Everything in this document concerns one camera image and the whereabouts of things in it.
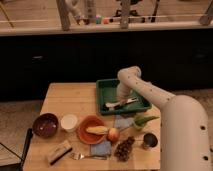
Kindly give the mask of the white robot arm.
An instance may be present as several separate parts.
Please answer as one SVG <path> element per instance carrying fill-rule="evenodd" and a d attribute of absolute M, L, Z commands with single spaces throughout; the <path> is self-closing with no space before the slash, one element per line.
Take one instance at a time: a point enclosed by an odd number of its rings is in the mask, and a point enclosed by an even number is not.
<path fill-rule="evenodd" d="M 136 91 L 161 112 L 160 171 L 212 171 L 208 116 L 194 98 L 175 95 L 141 79 L 141 69 L 121 69 L 117 98 Z"/>

